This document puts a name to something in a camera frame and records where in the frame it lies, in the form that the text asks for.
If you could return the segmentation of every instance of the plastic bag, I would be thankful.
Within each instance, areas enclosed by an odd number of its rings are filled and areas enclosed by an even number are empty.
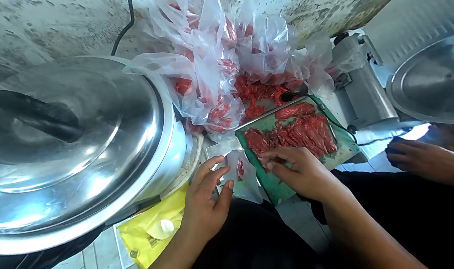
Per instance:
[[[215,142],[236,128],[245,108],[236,93],[239,72],[236,33],[220,2],[205,1],[201,15],[188,0],[147,1],[144,33],[167,42],[171,53],[144,53],[124,68],[130,74],[161,75],[187,130],[201,126]]]
[[[236,22],[240,66],[250,83],[300,85],[303,78],[289,63],[298,32],[281,16],[262,14],[258,6],[257,0],[245,1]]]
[[[227,166],[230,166],[230,170],[224,175],[221,184],[233,180],[235,182],[234,197],[261,204],[263,197],[257,184],[256,169],[248,161],[244,150],[232,150],[225,156],[225,160],[217,166],[217,169]]]
[[[140,268],[148,268],[157,259],[181,226],[188,188],[185,183],[159,204],[117,228]]]
[[[367,63],[363,44],[358,43],[359,34],[343,39],[333,48],[333,61],[326,67],[326,72],[333,80],[341,74],[362,68]]]
[[[333,59],[328,33],[320,31],[312,34],[305,42],[305,48],[302,73],[308,88],[314,95],[326,98],[335,91],[333,79],[325,71]]]

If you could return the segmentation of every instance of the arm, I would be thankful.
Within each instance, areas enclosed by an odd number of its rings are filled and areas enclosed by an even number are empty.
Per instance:
[[[222,228],[227,219],[234,182],[227,181],[219,199],[212,199],[212,192],[220,178],[230,167],[211,168],[224,161],[216,156],[200,165],[185,197],[185,211],[181,227],[150,269],[187,269],[192,267],[207,242]]]
[[[338,245],[364,268],[425,268],[388,234],[351,193],[324,203],[325,217]]]
[[[279,147],[262,163],[302,196],[320,201],[333,236],[366,268],[425,268],[389,235],[321,162],[305,148]],[[286,161],[291,168],[280,164]]]
[[[397,167],[415,175],[454,187],[454,152],[437,145],[402,140],[388,147],[403,154],[387,154]]]

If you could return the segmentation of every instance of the black power cord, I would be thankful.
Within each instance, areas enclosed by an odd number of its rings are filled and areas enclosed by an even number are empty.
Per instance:
[[[131,21],[122,29],[119,35],[114,42],[114,47],[112,47],[111,56],[116,55],[117,46],[119,46],[119,42],[121,41],[124,34],[134,25],[134,7],[132,6],[132,0],[128,0],[129,4],[129,13],[131,15]]]
[[[370,141],[370,142],[365,143],[365,144],[358,144],[358,146],[369,145],[369,144],[373,144],[373,143],[378,142],[378,141],[388,140],[388,139],[392,139],[392,138],[395,138],[395,137],[401,137],[402,135],[405,135],[405,134],[409,133],[412,130],[413,130],[413,128],[408,128],[407,131],[404,131],[403,133],[401,133],[399,135],[393,135],[393,136],[389,136],[389,137],[385,137],[385,138],[375,139],[375,140]]]

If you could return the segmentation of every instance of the hand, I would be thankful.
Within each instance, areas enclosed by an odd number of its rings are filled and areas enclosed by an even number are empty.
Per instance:
[[[387,154],[388,160],[399,163],[399,169],[454,186],[454,152],[412,140],[390,143],[388,147],[404,153]]]
[[[454,125],[451,124],[432,124],[429,132],[433,137],[437,137],[448,146],[454,147]]]
[[[230,167],[212,171],[215,164],[224,161],[224,156],[215,156],[200,165],[185,197],[185,211],[179,231],[190,244],[202,245],[214,237],[227,219],[234,182],[229,180],[224,185],[218,201],[212,199],[215,186]]]
[[[296,193],[322,203],[349,193],[328,169],[304,147],[278,147],[264,152],[262,164]],[[284,166],[291,163],[291,168]]]

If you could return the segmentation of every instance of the pot lid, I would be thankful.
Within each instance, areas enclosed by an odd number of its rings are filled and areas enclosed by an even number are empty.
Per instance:
[[[407,60],[387,93],[397,109],[414,118],[454,124],[454,35]]]
[[[92,214],[151,161],[160,96],[124,66],[67,58],[0,83],[0,234]]]

